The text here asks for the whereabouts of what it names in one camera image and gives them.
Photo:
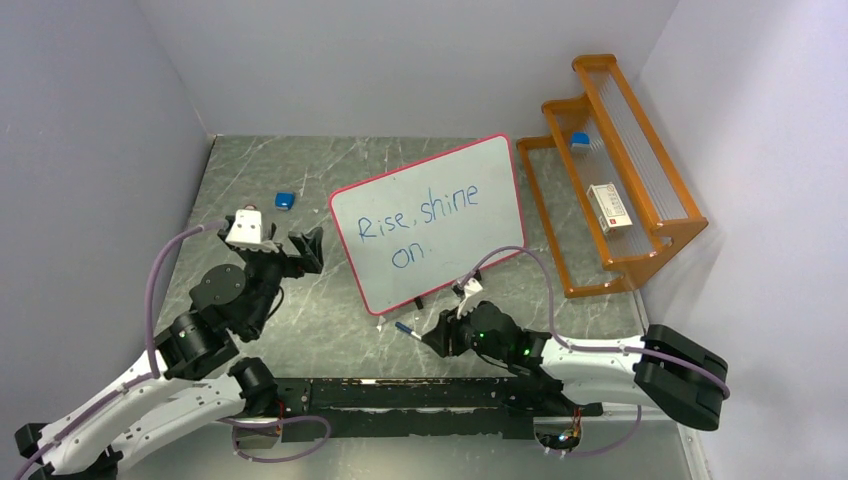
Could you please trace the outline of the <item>pink framed whiteboard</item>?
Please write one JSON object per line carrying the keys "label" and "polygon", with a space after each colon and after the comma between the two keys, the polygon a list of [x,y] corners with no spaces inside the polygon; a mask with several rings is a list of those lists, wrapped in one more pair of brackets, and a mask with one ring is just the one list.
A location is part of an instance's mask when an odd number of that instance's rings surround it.
{"label": "pink framed whiteboard", "polygon": [[338,189],[328,206],[373,316],[527,244],[512,143],[504,134]]}

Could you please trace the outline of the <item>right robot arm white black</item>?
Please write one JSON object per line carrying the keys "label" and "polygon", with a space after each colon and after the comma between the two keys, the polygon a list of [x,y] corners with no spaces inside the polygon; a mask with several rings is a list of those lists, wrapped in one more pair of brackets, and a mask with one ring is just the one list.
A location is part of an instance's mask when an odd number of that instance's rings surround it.
{"label": "right robot arm white black", "polygon": [[727,362],[665,325],[614,340],[575,340],[519,326],[491,302],[441,312],[418,340],[442,358],[467,351],[521,379],[550,413],[615,403],[661,410],[701,431],[720,425]]}

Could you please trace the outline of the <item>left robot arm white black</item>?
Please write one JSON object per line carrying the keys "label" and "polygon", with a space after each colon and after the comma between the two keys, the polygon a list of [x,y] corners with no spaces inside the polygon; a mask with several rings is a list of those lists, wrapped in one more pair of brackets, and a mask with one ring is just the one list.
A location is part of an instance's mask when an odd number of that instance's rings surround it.
{"label": "left robot arm white black", "polygon": [[284,280],[322,271],[323,229],[290,233],[293,253],[270,227],[228,219],[213,229],[240,263],[210,269],[190,290],[189,309],[162,331],[148,327],[143,354],[90,400],[53,422],[20,427],[18,478],[114,479],[200,427],[277,404],[268,366],[238,346],[260,337]]}

